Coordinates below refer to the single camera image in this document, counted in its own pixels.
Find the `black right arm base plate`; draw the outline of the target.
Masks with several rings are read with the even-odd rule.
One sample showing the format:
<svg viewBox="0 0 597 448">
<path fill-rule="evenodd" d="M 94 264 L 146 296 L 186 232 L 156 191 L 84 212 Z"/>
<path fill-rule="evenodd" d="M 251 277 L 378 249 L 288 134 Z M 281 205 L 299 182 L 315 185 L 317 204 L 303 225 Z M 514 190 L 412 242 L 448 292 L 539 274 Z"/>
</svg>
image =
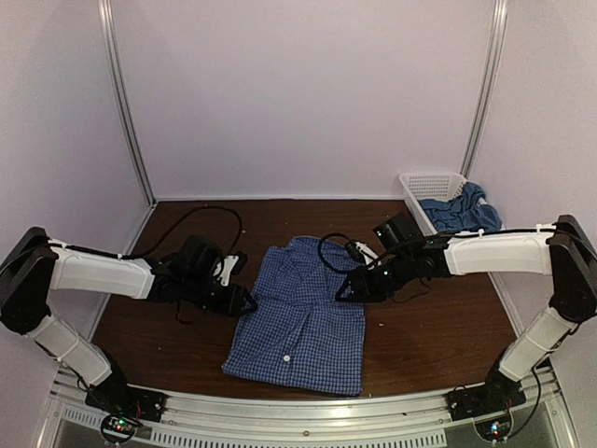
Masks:
<svg viewBox="0 0 597 448">
<path fill-rule="evenodd" d="M 526 396 L 520 384 L 484 383 L 476 386 L 457 386 L 446 395 L 452 421 L 476 418 L 505 412 L 509 407 L 522 405 Z"/>
</svg>

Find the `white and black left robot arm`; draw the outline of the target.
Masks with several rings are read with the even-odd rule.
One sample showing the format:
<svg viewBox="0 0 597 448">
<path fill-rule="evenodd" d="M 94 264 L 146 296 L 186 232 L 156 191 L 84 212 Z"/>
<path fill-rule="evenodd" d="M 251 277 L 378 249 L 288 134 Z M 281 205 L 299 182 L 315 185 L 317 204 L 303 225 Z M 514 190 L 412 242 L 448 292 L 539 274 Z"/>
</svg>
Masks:
<svg viewBox="0 0 597 448">
<path fill-rule="evenodd" d="M 240 317 L 257 309 L 250 292 L 232 281 L 246 260 L 242 252 L 226 255 L 195 235 L 177 251 L 156 259 L 69 245 L 32 227 L 1 264 L 1 322 L 70 368 L 112 413 L 125 414 L 134 404 L 125 374 L 104 350 L 61 319 L 49 298 L 64 293 L 188 302 Z"/>
</svg>

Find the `blue checked shirt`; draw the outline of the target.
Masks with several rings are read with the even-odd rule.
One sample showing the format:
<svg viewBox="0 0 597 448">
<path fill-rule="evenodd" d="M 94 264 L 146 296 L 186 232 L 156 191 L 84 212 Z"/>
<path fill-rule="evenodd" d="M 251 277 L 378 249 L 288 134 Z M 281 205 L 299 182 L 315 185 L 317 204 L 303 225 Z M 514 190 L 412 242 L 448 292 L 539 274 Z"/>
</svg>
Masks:
<svg viewBox="0 0 597 448">
<path fill-rule="evenodd" d="M 340 244 L 311 236 L 270 247 L 252 290 L 257 310 L 239 319 L 222 371 L 274 385 L 359 395 L 365 308 L 334 299 L 344 272 L 356 266 Z"/>
</svg>

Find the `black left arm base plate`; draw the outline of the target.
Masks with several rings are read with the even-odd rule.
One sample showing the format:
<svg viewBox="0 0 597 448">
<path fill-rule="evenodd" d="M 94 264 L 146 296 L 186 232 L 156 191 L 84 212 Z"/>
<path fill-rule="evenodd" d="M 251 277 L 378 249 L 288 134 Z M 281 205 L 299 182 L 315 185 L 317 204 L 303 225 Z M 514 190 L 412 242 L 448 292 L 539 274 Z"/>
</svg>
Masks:
<svg viewBox="0 0 597 448">
<path fill-rule="evenodd" d="M 129 385 L 92 387 L 85 403 L 96 409 L 134 420 L 160 422 L 167 396 Z"/>
</svg>

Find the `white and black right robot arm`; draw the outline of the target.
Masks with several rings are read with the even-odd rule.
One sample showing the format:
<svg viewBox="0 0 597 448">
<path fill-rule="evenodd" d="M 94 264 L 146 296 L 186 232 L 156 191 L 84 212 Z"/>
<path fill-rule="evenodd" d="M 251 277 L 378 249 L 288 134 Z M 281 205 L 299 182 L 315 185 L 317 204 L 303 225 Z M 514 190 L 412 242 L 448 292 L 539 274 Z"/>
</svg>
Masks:
<svg viewBox="0 0 597 448">
<path fill-rule="evenodd" d="M 336 300 L 377 303 L 389 300 L 413 280 L 486 273 L 520 291 L 538 287 L 543 306 L 491 367 L 478 402 L 499 411 L 521 380 L 554 353 L 579 327 L 596 316 L 596 249 L 572 215 L 526 229 L 436 232 L 405 237 L 391 223 L 378 230 L 380 255 L 365 253 L 364 264 L 345 274 Z"/>
</svg>

